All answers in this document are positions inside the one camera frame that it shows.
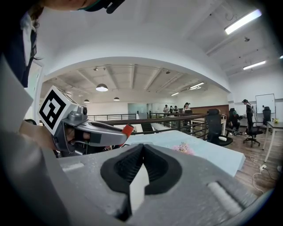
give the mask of power strip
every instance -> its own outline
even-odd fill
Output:
[[[266,165],[262,165],[261,167],[260,167],[260,172],[262,172],[264,169],[266,169]]]

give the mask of staircase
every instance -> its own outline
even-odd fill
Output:
[[[141,128],[142,128],[143,132],[153,131],[152,126],[151,126],[150,123],[142,123],[141,124]]]

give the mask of light blue table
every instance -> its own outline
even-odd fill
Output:
[[[233,151],[175,130],[155,134],[131,135],[126,144],[148,142],[167,148],[180,145],[182,142],[187,143],[196,156],[207,159],[233,177],[236,175],[237,170],[242,168],[245,161],[245,156],[241,152]]]

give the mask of standing person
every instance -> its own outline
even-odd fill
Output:
[[[247,115],[247,119],[248,119],[248,122],[252,122],[252,115],[253,115],[253,107],[251,106],[251,104],[248,102],[247,99],[244,99],[243,100],[243,103],[244,105],[246,105],[246,115]],[[247,127],[247,130],[246,130],[246,133],[247,134],[247,131],[252,127],[252,123],[248,123],[248,127]]]
[[[174,107],[173,112],[174,112],[174,113],[178,113],[178,112],[179,112],[179,109],[178,109],[177,106]]]
[[[169,108],[168,105],[166,104],[165,107],[163,108],[164,113],[169,113]]]
[[[183,108],[183,113],[186,113],[186,111],[191,110],[189,107],[190,103],[185,103],[184,108]]]

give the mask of office chair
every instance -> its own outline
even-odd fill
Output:
[[[267,122],[271,122],[271,110],[269,109],[269,107],[264,107],[264,110],[262,111],[263,115],[264,115],[264,121],[263,124],[265,126],[267,126]]]
[[[207,141],[210,143],[214,143],[219,146],[226,146],[233,142],[233,139],[228,137],[228,133],[231,131],[227,129],[226,136],[221,135],[222,126],[221,126],[221,115],[218,109],[210,109],[207,111],[207,123],[208,123],[208,135]],[[227,140],[220,140],[219,137],[225,137]]]
[[[246,141],[251,141],[251,147],[253,145],[253,142],[258,143],[258,146],[260,146],[260,142],[258,142],[255,138],[258,134],[263,134],[263,131],[260,131],[260,126],[253,127],[254,122],[252,122],[252,117],[248,117],[248,127],[247,127],[247,135],[251,136],[251,138],[246,138],[243,140],[243,143]]]

